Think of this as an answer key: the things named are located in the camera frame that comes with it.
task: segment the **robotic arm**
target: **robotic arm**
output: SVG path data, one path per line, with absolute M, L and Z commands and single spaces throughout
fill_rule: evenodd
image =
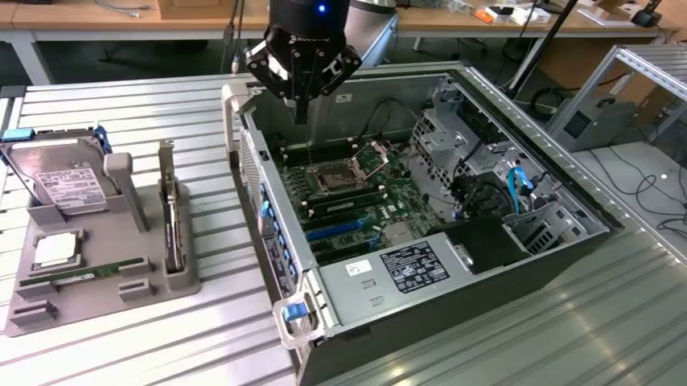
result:
M 249 71 L 307 123 L 309 103 L 330 95 L 361 66 L 346 43 L 350 0 L 270 0 L 266 39 L 246 54 Z

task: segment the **label sticker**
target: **label sticker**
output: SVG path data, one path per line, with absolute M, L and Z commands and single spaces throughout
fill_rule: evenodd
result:
M 106 203 L 106 195 L 91 168 L 36 173 L 36 178 L 60 209 Z
M 438 255 L 423 241 L 381 255 L 397 288 L 405 294 L 450 278 Z
M 369 271 L 373 271 L 373 266 L 367 259 L 357 261 L 355 263 L 346 265 L 346 270 L 349 271 L 349 276 L 361 275 Z
M 354 100 L 354 94 L 338 94 L 334 98 L 337 103 L 346 103 Z

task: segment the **orange object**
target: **orange object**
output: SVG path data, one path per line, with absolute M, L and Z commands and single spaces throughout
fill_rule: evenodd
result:
M 475 16 L 486 23 L 491 23 L 494 21 L 494 16 L 487 12 L 487 8 L 482 8 L 477 11 Z

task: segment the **metal rail table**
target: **metal rail table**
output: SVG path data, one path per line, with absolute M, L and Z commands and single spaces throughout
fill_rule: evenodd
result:
M 322 386 L 685 384 L 685 257 L 657 242 L 646 220 L 489 80 L 482 77 L 474 85 L 526 123 L 525 133 L 623 223 L 625 232 L 545 289 Z
M 83 127 L 99 120 L 135 156 L 135 181 L 156 180 L 156 141 L 176 142 L 194 195 L 202 291 L 187 298 L 10 339 L 0 383 L 23 385 L 295 384 L 226 162 L 219 88 L 227 76 L 30 88 L 8 122 Z M 501 92 L 483 79 L 491 98 Z M 519 115 L 513 101 L 503 111 Z M 526 116 L 535 127 L 537 123 Z M 381 384 L 682 384 L 687 377 L 687 268 L 626 215 L 574 157 L 537 131 L 533 141 L 589 187 L 626 232 L 533 295 L 345 373 L 323 386 Z M 0 174 L 0 318 L 14 285 L 27 194 Z
M 174 139 L 178 176 L 191 192 L 203 287 L 187 298 L 19 338 L 0 335 L 0 384 L 294 385 L 228 168 L 220 105 L 227 79 L 32 87 L 14 100 L 10 128 L 83 128 L 99 121 L 115 151 L 135 158 L 138 187 L 156 183 L 158 141 Z M 8 103 L 0 100 L 0 111 Z M 0 326 L 27 202 L 16 176 L 0 170 Z

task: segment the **white box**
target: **white box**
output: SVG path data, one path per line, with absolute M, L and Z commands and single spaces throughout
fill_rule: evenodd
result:
M 527 22 L 527 18 L 530 17 L 531 6 L 527 7 L 517 7 L 514 9 L 514 14 L 511 14 L 511 19 L 523 26 Z M 530 24 L 533 23 L 549 23 L 551 20 L 551 14 L 545 10 L 535 8 L 535 12 L 533 12 L 533 16 L 530 19 Z

